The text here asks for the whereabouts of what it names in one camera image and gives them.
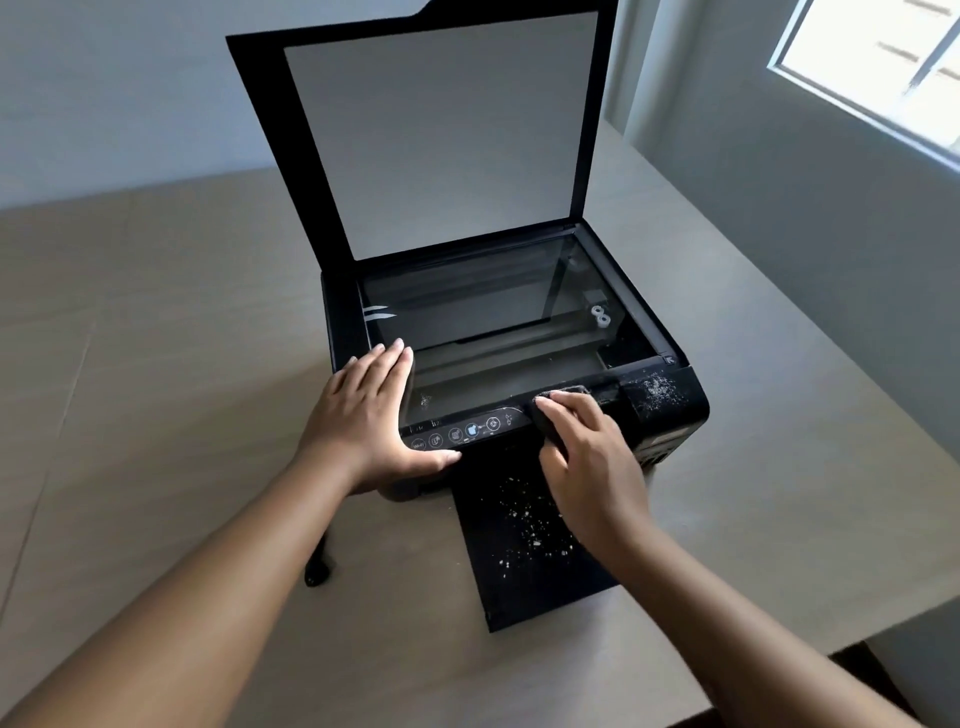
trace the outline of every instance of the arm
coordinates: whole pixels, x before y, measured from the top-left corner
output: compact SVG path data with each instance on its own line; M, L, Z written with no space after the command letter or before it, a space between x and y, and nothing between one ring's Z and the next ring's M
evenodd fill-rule
M537 405L569 453L550 444L540 453L566 524L663 630L730 725L918 725L657 528L643 473L593 398L554 392Z
M264 493L91 637L3 728L221 725L341 501L459 457L400 441L412 363L397 341L334 375L293 462Z

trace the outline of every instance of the printer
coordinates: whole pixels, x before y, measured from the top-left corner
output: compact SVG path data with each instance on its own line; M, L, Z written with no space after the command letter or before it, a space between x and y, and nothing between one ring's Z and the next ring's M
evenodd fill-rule
M533 397L585 388L645 468L709 413L584 217L615 16L615 0L432 0L228 38L321 268L334 370L401 337L400 436L464 454L383 495L452 489L491 631L615 584L549 496Z

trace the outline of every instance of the table surface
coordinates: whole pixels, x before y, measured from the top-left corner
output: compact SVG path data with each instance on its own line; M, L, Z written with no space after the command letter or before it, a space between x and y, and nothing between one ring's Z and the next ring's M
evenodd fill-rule
M655 475L663 526L823 651L960 594L960 467L605 124L586 217L712 407ZM2 711L281 467L329 364L276 170L13 210L0 240ZM351 499L329 552L233 725L707 705L619 588L488 634L449 493Z

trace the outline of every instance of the window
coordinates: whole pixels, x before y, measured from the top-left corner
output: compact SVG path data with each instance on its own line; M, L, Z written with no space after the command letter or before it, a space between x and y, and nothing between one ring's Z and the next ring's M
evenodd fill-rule
M960 167L960 0L804 0L770 67Z

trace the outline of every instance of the control panel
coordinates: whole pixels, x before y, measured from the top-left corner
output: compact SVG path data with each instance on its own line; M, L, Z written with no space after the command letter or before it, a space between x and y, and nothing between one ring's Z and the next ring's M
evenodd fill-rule
M419 425L419 432L406 435L402 439L410 449L456 449L461 445L525 427L531 423L530 418L518 407L500 407L461 422L444 425L422 423Z

